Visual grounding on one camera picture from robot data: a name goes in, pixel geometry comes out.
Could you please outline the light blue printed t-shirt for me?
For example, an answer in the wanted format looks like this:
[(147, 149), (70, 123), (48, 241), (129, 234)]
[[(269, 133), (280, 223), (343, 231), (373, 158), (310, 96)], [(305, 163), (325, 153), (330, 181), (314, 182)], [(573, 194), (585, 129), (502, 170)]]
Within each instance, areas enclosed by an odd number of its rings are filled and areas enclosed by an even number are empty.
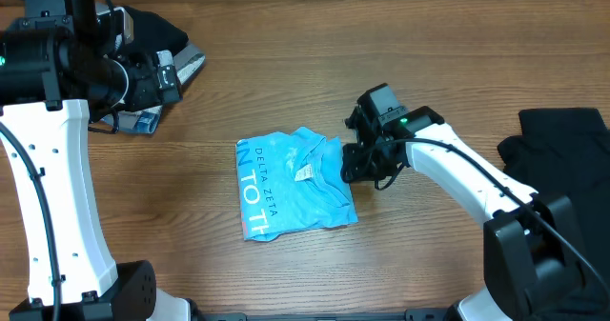
[(274, 132), (239, 140), (235, 160), (246, 241), (358, 222), (350, 185), (340, 175), (339, 138), (305, 127)]

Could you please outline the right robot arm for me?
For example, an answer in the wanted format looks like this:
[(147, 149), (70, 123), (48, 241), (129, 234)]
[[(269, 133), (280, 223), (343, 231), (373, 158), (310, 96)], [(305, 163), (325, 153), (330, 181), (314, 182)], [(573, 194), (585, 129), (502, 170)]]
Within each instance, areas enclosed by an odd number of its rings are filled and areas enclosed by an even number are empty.
[(443, 188), (483, 230), (485, 286), (444, 320), (525, 320), (557, 311), (593, 283), (570, 199), (544, 195), (491, 165), (431, 108), (408, 110), (390, 87), (366, 90), (346, 119), (341, 177), (388, 188), (405, 168)]

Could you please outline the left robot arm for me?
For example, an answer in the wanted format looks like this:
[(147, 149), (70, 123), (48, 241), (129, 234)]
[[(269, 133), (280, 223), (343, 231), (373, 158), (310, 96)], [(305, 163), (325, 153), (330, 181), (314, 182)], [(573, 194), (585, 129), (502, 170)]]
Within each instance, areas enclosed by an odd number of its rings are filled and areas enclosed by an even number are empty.
[(122, 56), (130, 16), (95, 0), (25, 0), (1, 34), (1, 142), (29, 251), (28, 296), (12, 320), (194, 320), (146, 260), (117, 263), (96, 206), (88, 137), (122, 111), (178, 102), (167, 50)]

